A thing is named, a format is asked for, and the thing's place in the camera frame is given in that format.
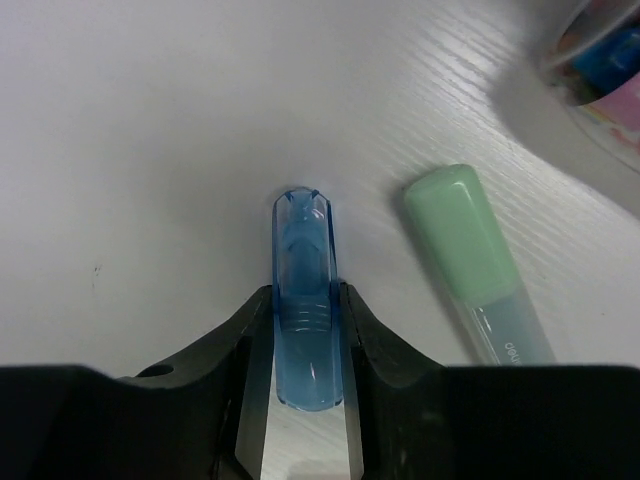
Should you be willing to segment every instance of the mint green cap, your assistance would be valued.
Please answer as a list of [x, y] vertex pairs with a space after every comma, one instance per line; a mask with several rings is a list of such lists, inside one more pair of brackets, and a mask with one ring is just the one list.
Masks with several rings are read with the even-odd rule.
[[518, 269], [473, 168], [439, 168], [404, 201], [456, 299], [476, 308], [516, 289]]

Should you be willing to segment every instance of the white table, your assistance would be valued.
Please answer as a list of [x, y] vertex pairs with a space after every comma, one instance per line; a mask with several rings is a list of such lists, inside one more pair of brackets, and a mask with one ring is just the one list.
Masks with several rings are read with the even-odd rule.
[[[0, 362], [117, 376], [182, 348], [270, 283], [270, 202], [308, 185], [376, 315], [469, 363], [398, 202], [466, 162], [559, 359], [640, 365], [640, 180], [525, 58], [556, 3], [3, 2]], [[274, 404], [264, 478], [346, 478], [341, 415]]]

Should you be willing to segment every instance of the blue pen cap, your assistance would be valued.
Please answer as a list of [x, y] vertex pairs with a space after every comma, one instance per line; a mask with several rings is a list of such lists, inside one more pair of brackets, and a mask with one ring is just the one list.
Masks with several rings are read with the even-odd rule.
[[342, 400], [331, 204], [317, 190], [286, 192], [273, 206], [272, 235], [278, 398], [326, 410]]

